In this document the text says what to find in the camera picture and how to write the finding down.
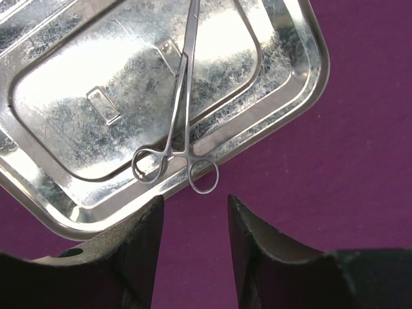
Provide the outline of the steel instrument tray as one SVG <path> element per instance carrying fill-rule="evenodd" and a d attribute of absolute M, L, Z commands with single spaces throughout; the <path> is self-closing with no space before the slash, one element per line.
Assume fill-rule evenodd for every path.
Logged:
<path fill-rule="evenodd" d="M 188 10 L 1 2 L 1 187 L 55 233 L 91 238 L 187 185 L 181 158 L 152 184 L 130 163 L 165 145 Z M 202 1 L 191 149 L 229 160 L 306 111 L 329 68 L 309 1 Z"/>

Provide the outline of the steel clamp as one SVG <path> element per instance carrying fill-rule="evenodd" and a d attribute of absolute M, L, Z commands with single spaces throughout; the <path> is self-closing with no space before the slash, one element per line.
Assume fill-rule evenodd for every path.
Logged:
<path fill-rule="evenodd" d="M 167 134 L 167 140 L 165 147 L 162 151 L 156 150 L 148 145 L 139 147 L 131 160 L 131 168 L 133 176 L 142 183 L 154 183 L 163 175 L 167 170 L 167 161 L 171 157 L 184 158 L 187 162 L 187 179 L 192 189 L 198 194 L 208 194 L 212 192 L 218 185 L 220 179 L 219 167 L 211 157 L 199 156 L 191 153 L 190 150 L 190 105 L 192 102 L 192 77 L 194 69 L 194 54 L 198 32 L 198 19 L 200 13 L 200 2 L 198 0 L 192 0 L 189 6 L 189 12 L 187 16 L 187 23 L 185 29 L 185 37 L 183 42 L 182 55 L 180 59 L 180 65 L 178 68 L 178 76 L 174 89 L 173 100 L 173 112 L 171 116 L 171 123 L 169 126 L 169 132 Z M 183 133 L 183 150 L 178 151 L 173 149 L 172 140 L 174 130 L 176 128 L 180 108 L 184 108 L 184 133 Z M 138 166 L 138 157 L 142 153 L 148 153 L 153 155 L 158 160 L 158 172 L 157 174 L 149 178 L 141 171 Z M 214 167 L 216 171 L 216 179 L 214 184 L 208 189 L 200 189 L 194 183 L 194 177 L 192 176 L 193 167 L 200 163 L 207 162 Z"/>

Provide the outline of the purple cloth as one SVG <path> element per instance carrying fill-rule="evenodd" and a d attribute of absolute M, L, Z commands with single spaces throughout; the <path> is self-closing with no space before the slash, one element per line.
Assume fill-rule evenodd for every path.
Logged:
<path fill-rule="evenodd" d="M 154 308 L 235 308 L 227 197 L 320 250 L 411 246 L 411 2 L 309 1 L 330 68 L 300 115 L 220 164 L 207 195 L 166 196 Z M 26 259 L 85 239 L 55 233 L 1 187 L 1 249 Z"/>

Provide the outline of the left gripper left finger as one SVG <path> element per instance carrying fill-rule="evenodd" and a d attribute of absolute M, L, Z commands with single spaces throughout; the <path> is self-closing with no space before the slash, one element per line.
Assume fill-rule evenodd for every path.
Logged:
<path fill-rule="evenodd" d="M 156 196 L 57 257 L 1 254 L 1 308 L 150 308 L 164 222 Z"/>

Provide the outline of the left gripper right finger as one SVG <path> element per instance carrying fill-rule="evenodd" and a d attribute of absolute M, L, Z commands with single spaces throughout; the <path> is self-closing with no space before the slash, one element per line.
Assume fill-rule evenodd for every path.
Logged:
<path fill-rule="evenodd" d="M 411 249 L 322 252 L 228 197 L 239 308 L 411 308 Z"/>

